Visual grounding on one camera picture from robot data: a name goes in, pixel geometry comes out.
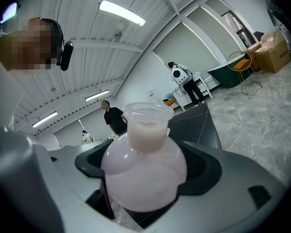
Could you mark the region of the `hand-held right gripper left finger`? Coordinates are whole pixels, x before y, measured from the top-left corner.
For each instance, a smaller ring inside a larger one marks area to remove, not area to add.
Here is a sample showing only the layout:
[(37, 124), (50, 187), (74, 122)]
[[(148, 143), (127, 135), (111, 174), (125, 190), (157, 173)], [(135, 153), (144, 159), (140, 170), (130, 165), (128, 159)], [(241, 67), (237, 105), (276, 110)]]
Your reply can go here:
[(35, 144), (34, 152), (66, 233), (130, 233), (130, 229), (109, 220), (85, 202), (100, 188), (101, 180), (81, 173), (75, 167), (75, 158), (95, 146), (97, 143), (48, 151)]

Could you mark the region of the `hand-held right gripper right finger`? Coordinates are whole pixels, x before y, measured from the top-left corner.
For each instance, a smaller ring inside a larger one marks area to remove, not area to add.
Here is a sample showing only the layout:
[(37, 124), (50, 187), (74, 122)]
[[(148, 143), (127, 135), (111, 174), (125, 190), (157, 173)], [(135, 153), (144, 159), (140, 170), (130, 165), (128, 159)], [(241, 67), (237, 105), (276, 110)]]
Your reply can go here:
[(188, 141), (179, 145), (204, 159), (214, 157), (222, 175), (203, 195), (180, 195), (147, 233), (248, 233), (271, 215), (287, 191), (246, 156)]

